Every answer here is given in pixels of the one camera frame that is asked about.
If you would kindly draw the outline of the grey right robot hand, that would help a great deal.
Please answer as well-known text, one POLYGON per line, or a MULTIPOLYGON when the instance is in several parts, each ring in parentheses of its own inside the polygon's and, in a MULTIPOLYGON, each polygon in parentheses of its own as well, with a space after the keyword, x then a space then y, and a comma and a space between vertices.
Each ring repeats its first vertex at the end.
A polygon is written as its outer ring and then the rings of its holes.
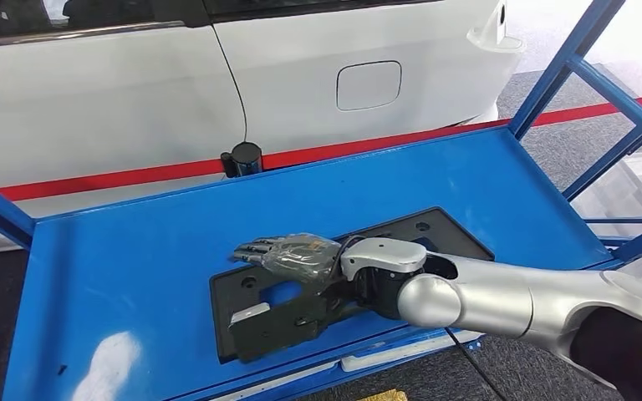
POLYGON ((324 282, 332 276, 341 244, 308 233, 261 237, 238 245, 231 259, 260 266, 300 282, 324 282))

